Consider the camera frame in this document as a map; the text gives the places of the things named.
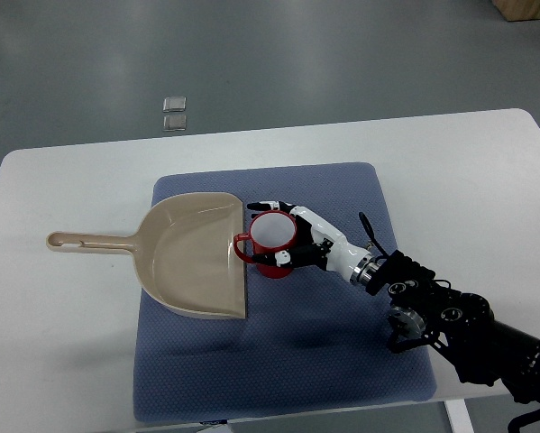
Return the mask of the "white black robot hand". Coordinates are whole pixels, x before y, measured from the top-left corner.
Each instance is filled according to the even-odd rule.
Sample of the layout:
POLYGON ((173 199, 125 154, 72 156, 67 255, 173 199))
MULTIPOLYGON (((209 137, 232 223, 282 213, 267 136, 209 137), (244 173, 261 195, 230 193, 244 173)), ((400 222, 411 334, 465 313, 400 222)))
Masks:
POLYGON ((269 254, 251 254, 256 263, 277 264, 291 270, 316 266, 326 272, 336 272, 352 285, 366 286, 380 266, 366 248, 351 244, 338 228, 307 207, 282 201, 260 201, 246 206, 252 219, 264 211, 279 210, 291 215, 296 222, 295 244, 287 250, 269 254))

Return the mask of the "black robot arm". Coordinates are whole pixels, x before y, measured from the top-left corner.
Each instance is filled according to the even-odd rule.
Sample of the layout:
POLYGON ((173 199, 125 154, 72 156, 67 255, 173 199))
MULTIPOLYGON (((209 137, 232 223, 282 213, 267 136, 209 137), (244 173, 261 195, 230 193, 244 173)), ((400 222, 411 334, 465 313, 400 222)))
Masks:
MULTIPOLYGON (((431 346, 460 382, 502 382, 515 402, 540 403, 540 339, 497 321, 485 298, 453 289, 400 251, 364 264, 359 282, 372 296, 389 295, 390 352, 431 346)), ((540 408, 512 419, 508 431, 538 421, 540 408)))

